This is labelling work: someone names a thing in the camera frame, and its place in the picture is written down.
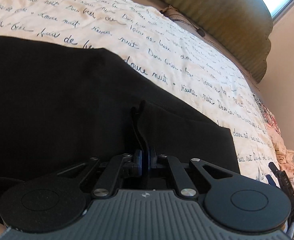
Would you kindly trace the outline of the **black pants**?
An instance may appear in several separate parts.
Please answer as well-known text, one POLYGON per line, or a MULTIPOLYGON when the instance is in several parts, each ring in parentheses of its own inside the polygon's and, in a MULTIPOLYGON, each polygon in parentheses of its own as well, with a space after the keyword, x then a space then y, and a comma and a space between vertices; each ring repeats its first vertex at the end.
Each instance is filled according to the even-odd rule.
POLYGON ((240 170, 229 129, 118 55, 0 36, 0 197, 91 157, 147 147, 240 170))

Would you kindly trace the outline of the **crumpled pink floral cloth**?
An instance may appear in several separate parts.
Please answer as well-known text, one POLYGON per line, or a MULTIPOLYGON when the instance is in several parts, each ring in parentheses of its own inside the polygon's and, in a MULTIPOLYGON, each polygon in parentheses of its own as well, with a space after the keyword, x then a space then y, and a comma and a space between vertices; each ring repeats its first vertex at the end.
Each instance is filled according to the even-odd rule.
POLYGON ((281 130, 278 126, 274 114, 267 108, 263 101, 253 93, 254 100, 259 107, 261 115, 264 120, 267 132, 276 153, 276 159, 280 170, 285 171, 290 180, 294 179, 294 150, 290 150, 285 146, 284 140, 281 136, 281 130))

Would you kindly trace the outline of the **white bedsheet with script text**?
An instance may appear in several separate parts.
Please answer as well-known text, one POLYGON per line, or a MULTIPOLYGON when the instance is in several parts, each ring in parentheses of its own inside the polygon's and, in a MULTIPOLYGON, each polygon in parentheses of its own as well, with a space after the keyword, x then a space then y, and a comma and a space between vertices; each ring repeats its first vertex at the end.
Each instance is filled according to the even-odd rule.
MULTIPOLYGON (((235 141, 240 170, 266 183, 275 154, 243 75, 157 9, 131 0, 0 0, 0 35, 118 54, 215 123, 244 132, 235 141)), ((250 239, 169 190, 120 190, 89 208, 75 228, 83 239, 250 239)))

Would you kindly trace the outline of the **small black charger on bed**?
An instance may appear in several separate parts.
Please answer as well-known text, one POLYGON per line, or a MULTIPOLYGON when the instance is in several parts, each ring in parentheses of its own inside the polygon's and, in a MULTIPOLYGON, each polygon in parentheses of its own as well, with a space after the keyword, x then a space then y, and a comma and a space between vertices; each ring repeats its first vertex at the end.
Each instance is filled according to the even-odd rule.
POLYGON ((204 37, 206 35, 206 33, 202 29, 197 29, 196 31, 201 37, 204 37))

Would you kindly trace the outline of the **olive striped upholstered headboard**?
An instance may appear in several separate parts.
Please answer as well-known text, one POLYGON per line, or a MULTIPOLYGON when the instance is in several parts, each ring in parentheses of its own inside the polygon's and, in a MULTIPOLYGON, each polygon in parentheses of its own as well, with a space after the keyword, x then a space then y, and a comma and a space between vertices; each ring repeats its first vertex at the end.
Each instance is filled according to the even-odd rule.
POLYGON ((267 71, 273 20, 263 0, 161 0, 223 45, 259 83, 267 71))

